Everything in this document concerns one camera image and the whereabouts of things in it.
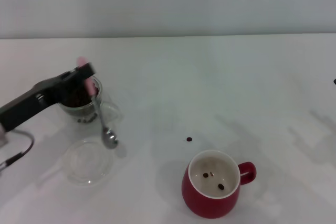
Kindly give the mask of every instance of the white mug rim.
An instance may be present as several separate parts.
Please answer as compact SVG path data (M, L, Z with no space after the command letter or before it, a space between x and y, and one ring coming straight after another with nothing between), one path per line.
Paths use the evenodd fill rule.
M231 193L229 193L229 194L227 194L227 195L225 195L225 196L222 196L222 197L212 197L212 196L206 195L206 194L202 193L200 190L198 190L198 189L195 187L195 185L194 185L194 183L193 183L193 181L192 181L192 179L191 179L191 176L190 176L190 170L191 170L191 167L192 167L193 162L194 162L195 159L198 158L200 155L202 155L202 154L204 154L204 153L207 153L207 152L209 152L209 153L210 153L210 152L217 152L217 153L220 153L222 156L227 157L229 160L231 160L231 161L233 162L233 164L234 164L234 166L235 166L235 169L236 169L236 172L237 172L237 174L239 175L239 176L238 176L238 180L237 180L237 183L236 183L235 188L232 190ZM226 153L224 153L224 152L222 152L222 151L219 151L219 150L205 150L205 151L201 151L201 152L197 153L197 154L191 159L191 161L190 161L190 163L189 163L189 165L188 165L188 177L189 177L189 181L190 181L190 183L192 184L192 186L194 187L194 189L195 189L198 193L200 193L201 195L203 195L204 197L207 197L207 198L210 198L210 199L225 199L225 198L227 198L227 197L230 197L230 196L237 190L238 186L240 185L240 170L239 170L239 167L238 167L236 161L234 161L234 159L233 159L232 157L230 157L229 155L227 155Z

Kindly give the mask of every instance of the black cable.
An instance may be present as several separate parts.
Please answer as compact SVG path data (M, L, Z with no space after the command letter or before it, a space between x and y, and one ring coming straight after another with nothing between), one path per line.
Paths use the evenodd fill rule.
M34 145L34 142L35 142L35 139L34 139L34 136L32 134L30 134L29 132L26 132L26 131L21 131L21 130L17 130L17 129L14 129L12 130L12 132L16 133L16 134L20 134L20 135L24 135L26 137L28 137L31 141L30 143L30 146L28 147L27 150L25 150L24 152L20 152L16 155L14 155L13 157L10 157L9 159L7 159L6 161L2 162L0 164L0 172L7 168L8 166L10 166L12 163L18 161L20 158L22 158L24 155L26 155L31 148L33 148L33 145Z

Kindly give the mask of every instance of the red mug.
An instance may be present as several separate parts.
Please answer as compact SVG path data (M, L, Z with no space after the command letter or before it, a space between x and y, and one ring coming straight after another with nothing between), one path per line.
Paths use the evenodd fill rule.
M256 175L251 162L237 165L221 151L203 151L193 157L184 173L182 196L195 214L219 218L236 205L240 185L252 182Z

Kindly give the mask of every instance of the mug handle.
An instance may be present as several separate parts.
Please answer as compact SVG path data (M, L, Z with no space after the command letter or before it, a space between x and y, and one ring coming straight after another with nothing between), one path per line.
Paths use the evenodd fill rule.
M240 165L238 165L238 167L239 167L240 174L241 174L240 176L241 185L248 184L256 178L257 170L253 163L251 162L241 163Z

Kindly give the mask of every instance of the metal spoon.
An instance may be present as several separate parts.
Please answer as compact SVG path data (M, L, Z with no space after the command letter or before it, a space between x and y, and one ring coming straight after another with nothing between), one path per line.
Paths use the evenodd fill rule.
M95 95L91 96L91 100L101 122L102 127L101 139L103 141L103 144L107 149L114 149L118 145L117 135L111 128L106 126L103 115L100 110L100 106L97 103L96 96Z

